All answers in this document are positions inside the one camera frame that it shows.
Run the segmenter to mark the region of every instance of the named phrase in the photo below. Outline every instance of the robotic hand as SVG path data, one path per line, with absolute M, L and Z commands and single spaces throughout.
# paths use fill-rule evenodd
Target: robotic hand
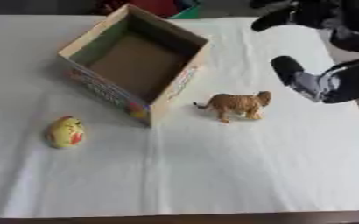
M 284 0 L 252 0 L 253 8 Z M 330 42 L 343 50 L 359 52 L 359 0 L 292 0 L 282 10 L 256 20 L 252 29 L 297 24 L 332 30 Z M 359 98 L 359 59 L 333 66 L 325 73 L 306 73 L 295 59 L 281 56 L 272 66 L 280 80 L 315 102 L 337 103 Z

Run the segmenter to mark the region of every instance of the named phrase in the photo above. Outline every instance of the tiger figurine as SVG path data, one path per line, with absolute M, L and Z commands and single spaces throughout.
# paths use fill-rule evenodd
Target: tiger figurine
M 212 107 L 218 113 L 218 118 L 223 123 L 229 123 L 226 117 L 228 112 L 234 112 L 237 115 L 244 115 L 251 120 L 261 119 L 259 110 L 268 106 L 271 102 L 272 94 L 269 91 L 259 92 L 257 95 L 236 95 L 236 94 L 216 94 L 207 105 L 201 106 L 194 102 L 199 109 L 208 109 Z

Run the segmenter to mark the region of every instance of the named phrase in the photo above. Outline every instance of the open box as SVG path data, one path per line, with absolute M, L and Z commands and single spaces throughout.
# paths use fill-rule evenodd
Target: open box
M 59 55 L 72 79 L 152 126 L 197 71 L 207 42 L 126 4 Z

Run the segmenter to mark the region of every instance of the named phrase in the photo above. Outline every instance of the yellow ball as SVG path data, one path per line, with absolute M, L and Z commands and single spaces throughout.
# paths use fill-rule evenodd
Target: yellow ball
M 84 139 L 84 127 L 81 121 L 67 115 L 52 123 L 46 138 L 55 148 L 66 148 L 79 144 Z

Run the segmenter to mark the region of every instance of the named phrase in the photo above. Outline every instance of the white tablecloth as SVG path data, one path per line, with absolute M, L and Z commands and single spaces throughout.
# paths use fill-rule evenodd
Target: white tablecloth
M 206 65 L 157 127 L 144 129 L 63 77 L 56 52 L 99 17 L 0 16 L 0 216 L 204 214 L 359 209 L 359 109 L 315 104 L 269 62 L 312 73 L 333 62 L 316 31 L 250 31 L 251 18 L 176 21 L 211 39 Z M 192 106 L 216 93 L 273 93 L 258 122 Z M 42 141 L 78 116 L 78 149 Z

